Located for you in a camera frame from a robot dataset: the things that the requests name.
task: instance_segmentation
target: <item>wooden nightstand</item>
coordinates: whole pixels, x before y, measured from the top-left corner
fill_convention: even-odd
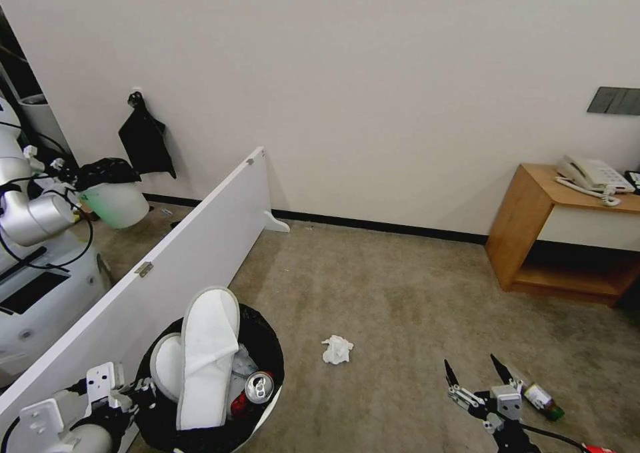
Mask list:
[[[486,249],[503,290],[615,305],[640,276],[640,196],[599,199],[555,182],[551,165],[516,170]]]

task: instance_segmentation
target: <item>telephone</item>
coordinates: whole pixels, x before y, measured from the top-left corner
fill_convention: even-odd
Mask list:
[[[557,165],[562,177],[556,181],[576,191],[600,198],[608,207],[620,203],[613,198],[615,193],[631,193],[635,187],[616,170],[601,160],[565,155]]]

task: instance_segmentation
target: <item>black baseboard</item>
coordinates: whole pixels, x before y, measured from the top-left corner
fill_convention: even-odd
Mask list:
[[[158,203],[169,203],[170,205],[180,205],[182,207],[197,207],[202,200],[184,199],[180,197],[166,197],[165,195],[156,195],[154,193],[143,193],[148,201]]]
[[[438,230],[437,228],[396,225],[395,223],[382,223],[369,220],[346,219],[341,217],[327,217],[325,215],[315,215],[313,213],[298,213],[286,210],[271,210],[271,212],[273,213],[274,217],[285,220],[327,223],[328,225],[338,225],[340,227],[363,228],[365,230],[410,234],[415,236],[427,236],[429,238],[440,238],[441,240],[451,240],[465,243],[484,245],[487,242],[488,238],[487,235],[481,235],[477,233],[455,232],[450,230]]]

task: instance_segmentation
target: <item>crumpled tissue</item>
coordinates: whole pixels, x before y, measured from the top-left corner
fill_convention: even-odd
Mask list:
[[[331,335],[331,338],[324,340],[322,344],[329,345],[327,351],[322,354],[325,363],[338,364],[349,361],[349,351],[353,348],[353,343],[346,341],[342,336]]]

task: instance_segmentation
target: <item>black bag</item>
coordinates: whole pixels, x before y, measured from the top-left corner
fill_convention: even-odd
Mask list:
[[[180,318],[164,330],[149,347],[136,375],[136,381],[151,376],[149,360],[158,340],[169,333],[181,332]],[[274,395],[285,379],[284,359],[280,343],[269,323],[256,310],[240,304],[240,331],[238,342],[245,345],[249,355],[260,370],[273,374]],[[177,431],[175,417],[177,404],[157,391],[157,401],[153,409],[141,409],[135,416],[144,441],[158,450],[172,453],[174,448],[184,453],[226,453],[247,441],[266,407],[273,401],[255,405],[248,418],[228,420],[216,428],[196,428]]]
[[[120,128],[120,141],[129,155],[131,166],[138,173],[169,172],[175,178],[171,155],[165,147],[165,124],[147,110],[140,92],[129,95],[133,113]]]
[[[101,183],[133,183],[142,181],[125,159],[104,158],[80,167],[71,180],[78,191]]]

